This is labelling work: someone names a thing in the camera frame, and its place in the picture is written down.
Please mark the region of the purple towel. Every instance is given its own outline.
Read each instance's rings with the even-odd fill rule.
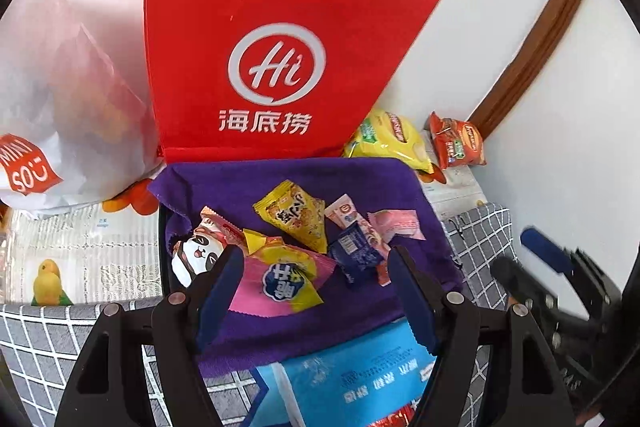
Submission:
[[[292,180],[327,204],[350,195],[366,216],[384,208],[415,209],[426,241],[396,236],[417,267],[434,275],[445,289],[458,289],[462,274],[450,256],[440,222],[424,197],[415,173],[392,158],[309,158],[246,162],[183,163],[168,166],[149,185],[161,203],[175,212],[166,241],[189,233],[209,206],[239,228],[284,235],[263,221],[252,205],[283,180]],[[325,220],[331,242],[338,227]],[[301,246],[287,236],[287,242]],[[380,287],[375,273],[353,289],[335,270],[320,288],[324,304],[284,317],[228,312],[220,333],[200,359],[203,377],[300,357],[343,343],[402,316],[393,283]]]

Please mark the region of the gray checkered cloth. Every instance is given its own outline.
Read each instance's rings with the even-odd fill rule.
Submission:
[[[453,260],[462,266],[466,297],[484,308],[505,309],[507,293],[491,276],[489,265],[498,255],[517,259],[509,209],[487,203],[443,221],[442,227],[453,249]],[[489,346],[481,346],[476,355],[461,427],[474,424],[478,417],[488,365]]]
[[[504,307],[505,292],[491,278],[488,263],[499,253],[514,257],[509,211],[490,203],[449,219],[443,228],[454,250],[454,259],[462,265],[468,282],[466,295],[482,306]],[[154,306],[158,301],[159,298],[145,299],[123,303],[123,306],[126,310],[140,309]],[[2,306],[0,347],[35,426],[53,426],[74,362],[104,306]],[[154,348],[143,347],[142,355],[156,424],[169,426],[171,420],[162,397]],[[487,363],[488,349],[480,348],[462,427],[471,425],[478,415]],[[251,374],[234,371],[223,377],[205,379],[205,383],[223,425],[239,425],[258,393]]]

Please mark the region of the red bag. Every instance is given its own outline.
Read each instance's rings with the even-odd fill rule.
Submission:
[[[482,137],[470,122],[439,118],[432,112],[429,129],[441,169],[458,165],[486,165]]]
[[[145,0],[168,163],[339,156],[439,0]]]

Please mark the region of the candy wrapper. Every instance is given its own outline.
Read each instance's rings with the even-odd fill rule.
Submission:
[[[187,287],[198,273],[210,271],[227,245],[238,245],[245,255],[248,248],[238,227],[205,206],[202,222],[186,241],[174,246],[171,268],[180,284]]]
[[[281,237],[244,230],[249,256],[230,310],[276,317],[322,304],[320,288],[334,272],[335,261],[303,248],[286,245]]]
[[[439,118],[432,112],[429,130],[441,169],[458,165],[486,165],[482,137],[470,122]]]
[[[265,221],[319,253],[326,253],[324,201],[309,196],[290,180],[283,181],[254,204]]]
[[[381,109],[371,110],[345,146],[344,156],[397,158],[412,169],[433,172],[418,130],[406,118]]]
[[[367,268],[376,267],[384,261],[369,244],[358,223],[340,232],[338,239],[329,245],[328,255],[338,263],[349,284],[363,279]]]
[[[415,210],[380,210],[373,214],[370,212],[367,217],[385,243],[391,241],[396,233],[412,239],[424,240]]]
[[[362,229],[362,233],[367,238],[367,242],[375,248],[378,253],[383,257],[384,261],[376,266],[378,272],[378,283],[381,286],[386,286],[391,282],[389,279],[389,273],[386,269],[386,257],[389,254],[390,248],[382,241],[380,234],[374,229],[370,222],[367,221],[356,210],[353,201],[348,195],[344,194],[340,196],[334,203],[330,204],[324,211],[324,215],[331,219],[341,229],[346,229],[352,223],[357,223]]]

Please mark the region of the screw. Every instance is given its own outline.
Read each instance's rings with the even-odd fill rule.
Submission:
[[[447,293],[447,301],[451,304],[462,304],[465,301],[465,297],[462,293],[458,292],[449,292]]]
[[[560,343],[562,342],[562,337],[560,336],[560,333],[558,333],[557,331],[551,335],[551,346],[554,349],[558,349],[558,347],[560,347]]]
[[[102,313],[107,315],[107,317],[111,317],[112,315],[115,315],[119,311],[120,311],[120,306],[118,306],[115,302],[112,302],[111,304],[107,304],[104,307],[104,309],[102,310]]]
[[[518,317],[524,317],[529,313],[529,309],[522,304],[514,304],[513,313],[515,313]]]
[[[169,295],[168,301],[169,304],[177,305],[182,304],[187,299],[187,296],[182,292],[175,292]]]

